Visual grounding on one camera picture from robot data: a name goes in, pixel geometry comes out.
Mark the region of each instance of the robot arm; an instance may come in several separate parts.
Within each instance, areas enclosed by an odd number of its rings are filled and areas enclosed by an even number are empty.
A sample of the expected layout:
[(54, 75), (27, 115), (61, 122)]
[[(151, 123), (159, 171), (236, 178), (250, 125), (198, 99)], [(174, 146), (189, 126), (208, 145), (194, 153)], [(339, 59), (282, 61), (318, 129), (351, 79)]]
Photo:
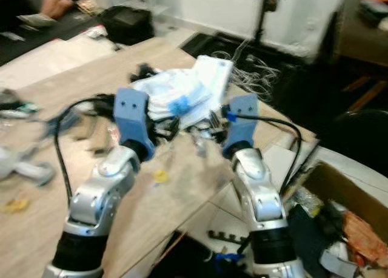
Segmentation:
[(303, 278), (303, 265), (289, 236), (281, 198), (259, 150), (252, 147), (257, 121), (233, 117), (258, 116), (256, 95), (234, 98), (224, 114), (232, 116), (229, 117), (232, 121), (222, 154), (231, 160), (235, 173), (233, 186), (250, 232), (253, 273), (260, 278)]
[[(120, 146), (94, 167), (90, 178), (73, 196), (64, 230), (43, 278), (101, 278), (101, 260), (121, 199), (131, 190), (143, 161), (153, 157), (159, 135), (147, 116), (148, 96), (119, 89), (114, 116), (121, 134)], [(177, 133), (179, 120), (172, 122)]]

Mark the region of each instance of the yellow object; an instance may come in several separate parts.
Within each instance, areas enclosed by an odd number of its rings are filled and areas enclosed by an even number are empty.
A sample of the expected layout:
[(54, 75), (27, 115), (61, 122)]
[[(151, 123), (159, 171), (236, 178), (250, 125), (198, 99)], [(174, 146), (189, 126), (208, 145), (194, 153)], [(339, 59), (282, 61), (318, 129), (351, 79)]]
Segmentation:
[(29, 204), (30, 201), (28, 199), (11, 200), (3, 206), (2, 212), (10, 214), (21, 212), (27, 208)]
[(158, 170), (153, 173), (153, 178), (155, 179), (155, 183), (165, 183), (169, 180), (169, 175), (166, 171)]

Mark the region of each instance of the person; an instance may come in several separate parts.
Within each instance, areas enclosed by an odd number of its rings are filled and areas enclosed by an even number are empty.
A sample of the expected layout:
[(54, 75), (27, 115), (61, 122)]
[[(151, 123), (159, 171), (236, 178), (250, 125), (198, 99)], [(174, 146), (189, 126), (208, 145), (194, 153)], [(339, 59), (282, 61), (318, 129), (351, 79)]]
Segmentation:
[(41, 11), (38, 14), (21, 15), (18, 18), (32, 27), (52, 26), (76, 1), (78, 0), (43, 0)]

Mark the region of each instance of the wooden table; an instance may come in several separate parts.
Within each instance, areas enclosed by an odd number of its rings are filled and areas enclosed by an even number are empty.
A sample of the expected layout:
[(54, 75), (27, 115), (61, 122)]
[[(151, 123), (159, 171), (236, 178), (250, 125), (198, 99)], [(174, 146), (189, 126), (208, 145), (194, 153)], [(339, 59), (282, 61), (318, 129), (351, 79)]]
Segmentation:
[[(96, 93), (115, 93), (117, 88), (127, 86), (127, 75), (136, 72), (138, 64), (171, 69), (189, 68), (194, 62), (182, 50), (155, 38), (18, 92), (23, 99), (43, 107), (41, 117), (46, 119), (76, 100)], [(229, 93), (242, 92), (231, 89)], [(259, 109), (261, 115), (286, 119), (264, 103)], [(40, 124), (19, 123), (2, 140), (23, 149), (34, 142), (41, 128)], [(281, 127), (260, 123), (255, 132), (256, 146), (265, 150), (287, 133)], [(304, 129), (303, 136), (306, 141), (314, 139), (314, 134)], [(97, 160), (86, 151), (87, 141), (74, 142), (64, 135), (61, 147), (75, 190), (88, 178)], [(230, 180), (229, 164), (221, 157), (219, 148), (209, 143), (208, 153), (212, 162), (197, 157), (190, 137), (180, 135), (174, 141), (172, 159), (157, 154), (152, 161), (142, 164), (136, 185), (119, 207), (103, 260), (104, 277), (123, 275)], [(40, 277), (53, 258), (62, 233), (67, 206), (54, 147), (41, 150), (35, 160), (51, 161), (58, 170), (46, 187), (38, 189), (17, 175), (0, 182), (2, 204), (16, 196), (31, 201), (24, 212), (0, 215), (0, 277)], [(168, 183), (155, 186), (152, 174), (157, 169), (169, 173)]]

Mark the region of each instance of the tangled wires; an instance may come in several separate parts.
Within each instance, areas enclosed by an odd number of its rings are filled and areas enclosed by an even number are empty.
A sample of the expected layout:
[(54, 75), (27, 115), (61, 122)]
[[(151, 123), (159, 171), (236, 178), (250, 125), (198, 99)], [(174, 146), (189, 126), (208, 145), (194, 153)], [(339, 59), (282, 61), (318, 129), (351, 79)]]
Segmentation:
[[(248, 45), (248, 42), (247, 39), (244, 40), (237, 47), (233, 56), (220, 50), (213, 52), (212, 57), (228, 59), (236, 64), (241, 56), (242, 50)], [(248, 92), (257, 94), (261, 101), (270, 102), (272, 99), (273, 84), (277, 80), (280, 71), (269, 67), (264, 61), (253, 55), (248, 55), (246, 61), (250, 62), (252, 67), (256, 68), (256, 71), (246, 72), (234, 66), (232, 83)]]

